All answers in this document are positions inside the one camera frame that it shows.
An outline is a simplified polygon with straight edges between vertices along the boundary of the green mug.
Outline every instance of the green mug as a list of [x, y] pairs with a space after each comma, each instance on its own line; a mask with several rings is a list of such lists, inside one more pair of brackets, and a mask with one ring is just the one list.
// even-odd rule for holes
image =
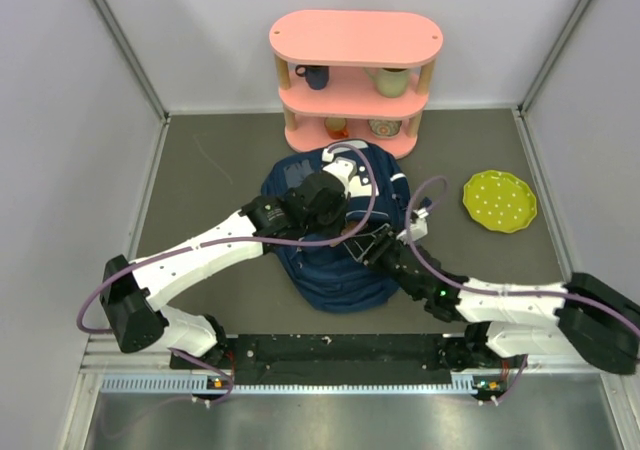
[[364, 71], [376, 86], [380, 95], [389, 98], [397, 98], [404, 95], [409, 86], [411, 69], [409, 68], [379, 68], [372, 73], [365, 68]]

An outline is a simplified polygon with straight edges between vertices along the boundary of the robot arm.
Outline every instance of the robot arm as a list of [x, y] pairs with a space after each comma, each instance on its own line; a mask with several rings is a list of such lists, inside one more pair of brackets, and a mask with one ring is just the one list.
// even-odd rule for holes
[[540, 286], [493, 284], [445, 272], [439, 261], [418, 247], [421, 256], [453, 282], [496, 292], [481, 295], [435, 277], [418, 261], [402, 236], [387, 228], [375, 237], [356, 236], [345, 245], [356, 260], [393, 278], [414, 300], [425, 299], [425, 311], [434, 317], [470, 323], [464, 345], [458, 340], [443, 351], [449, 367], [477, 368], [495, 355], [508, 358], [523, 354], [577, 354], [606, 372], [635, 373], [638, 338], [610, 315], [562, 297], [517, 296], [540, 290], [580, 295], [640, 325], [640, 307], [592, 275], [575, 273], [569, 282]]
[[[235, 238], [298, 240], [313, 233], [338, 236], [355, 172], [355, 162], [337, 158], [283, 197], [256, 197], [224, 222], [163, 253], [184, 247], [194, 251], [137, 268], [108, 286], [100, 303], [120, 350], [132, 353], [157, 344], [217, 362], [226, 340], [222, 326], [212, 316], [190, 315], [167, 304], [195, 283], [273, 249], [272, 245]], [[227, 242], [207, 245], [220, 239]], [[116, 257], [107, 263], [104, 278], [154, 257], [133, 262]]]
[[[106, 287], [100, 294], [100, 302], [121, 351], [132, 353], [156, 344], [183, 350], [215, 365], [226, 347], [222, 326], [212, 316], [190, 315], [170, 307], [168, 302], [214, 273], [274, 248], [271, 244], [236, 238], [298, 240], [314, 233], [340, 235], [350, 184], [354, 181], [360, 185], [359, 179], [353, 178], [355, 171], [355, 162], [336, 158], [284, 196], [256, 197], [224, 222], [175, 247], [194, 251], [154, 261]], [[424, 209], [414, 212], [413, 239], [426, 235], [426, 218]], [[442, 271], [440, 262], [419, 247], [422, 257], [453, 282], [498, 292], [478, 295], [448, 285], [427, 271], [407, 246], [407, 238], [406, 231], [394, 232], [387, 225], [351, 238], [344, 245], [357, 261], [393, 278], [414, 300], [426, 300], [425, 310], [434, 317], [470, 324], [463, 340], [451, 339], [452, 344], [442, 351], [442, 359], [449, 368], [482, 367], [496, 357], [528, 353], [577, 353], [604, 371], [635, 373], [638, 339], [612, 317], [561, 297], [514, 296], [539, 288], [581, 295], [603, 303], [640, 326], [640, 307], [593, 276], [575, 274], [570, 282], [544, 287], [491, 284]], [[226, 241], [207, 244], [220, 239]], [[122, 256], [110, 260], [104, 278], [131, 263]]]

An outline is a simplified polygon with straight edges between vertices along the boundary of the small plate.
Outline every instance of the small plate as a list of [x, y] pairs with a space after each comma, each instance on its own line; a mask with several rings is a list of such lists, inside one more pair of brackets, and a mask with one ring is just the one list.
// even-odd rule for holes
[[471, 177], [464, 186], [462, 203], [472, 219], [494, 232], [523, 230], [538, 214], [536, 196], [529, 185], [498, 170]]

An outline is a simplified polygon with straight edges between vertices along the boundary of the metal floor panel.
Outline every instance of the metal floor panel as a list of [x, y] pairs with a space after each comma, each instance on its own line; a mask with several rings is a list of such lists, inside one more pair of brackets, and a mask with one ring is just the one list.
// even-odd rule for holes
[[[116, 433], [166, 395], [101, 395]], [[598, 375], [526, 376], [499, 407], [440, 395], [238, 395], [220, 407], [166, 405], [120, 439], [95, 422], [85, 450], [615, 450]]]

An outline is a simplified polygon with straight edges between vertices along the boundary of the cup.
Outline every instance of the cup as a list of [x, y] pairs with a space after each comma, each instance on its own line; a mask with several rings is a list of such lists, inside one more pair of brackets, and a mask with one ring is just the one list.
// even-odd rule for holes
[[397, 98], [404, 95], [409, 86], [411, 70], [409, 68], [379, 68], [375, 73], [365, 68], [364, 71], [373, 80], [380, 95]]
[[329, 67], [324, 65], [296, 65], [295, 71], [313, 90], [322, 90], [329, 83]]
[[347, 120], [342, 117], [327, 117], [324, 119], [324, 128], [329, 136], [334, 140], [347, 138], [349, 131], [347, 130]]

